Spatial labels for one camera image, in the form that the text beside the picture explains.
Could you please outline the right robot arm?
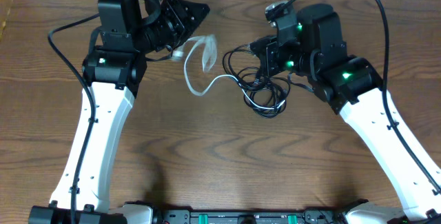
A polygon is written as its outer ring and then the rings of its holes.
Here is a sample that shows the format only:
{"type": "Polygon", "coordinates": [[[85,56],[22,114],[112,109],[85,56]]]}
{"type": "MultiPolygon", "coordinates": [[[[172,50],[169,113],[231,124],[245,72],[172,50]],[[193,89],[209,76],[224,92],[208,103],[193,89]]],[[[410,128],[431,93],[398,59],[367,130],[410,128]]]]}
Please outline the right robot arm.
{"type": "Polygon", "coordinates": [[[267,6],[265,15],[277,33],[250,45],[260,74],[306,77],[313,93],[362,138],[401,202],[393,208],[357,201],[335,221],[439,223],[440,194],[431,181],[440,179],[440,168],[403,121],[370,62],[348,55],[334,9],[319,3],[297,11],[280,1],[267,6]]]}

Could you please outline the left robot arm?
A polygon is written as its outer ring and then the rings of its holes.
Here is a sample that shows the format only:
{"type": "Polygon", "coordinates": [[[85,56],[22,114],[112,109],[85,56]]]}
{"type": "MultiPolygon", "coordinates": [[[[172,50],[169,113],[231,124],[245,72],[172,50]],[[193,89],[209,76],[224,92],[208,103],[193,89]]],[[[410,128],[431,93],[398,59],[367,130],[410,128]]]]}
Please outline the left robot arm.
{"type": "Polygon", "coordinates": [[[209,6],[186,0],[98,0],[101,24],[81,70],[79,124],[68,162],[49,205],[34,206],[30,223],[163,223],[141,201],[110,208],[110,183],[123,126],[147,69],[148,54],[175,55],[203,22],[209,6]]]}

